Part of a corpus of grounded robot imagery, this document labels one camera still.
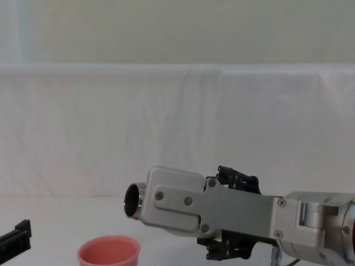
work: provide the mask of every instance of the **plastic cup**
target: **plastic cup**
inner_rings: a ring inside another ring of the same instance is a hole
[[[126,236],[90,240],[78,250],[80,266],[138,266],[139,243]]]

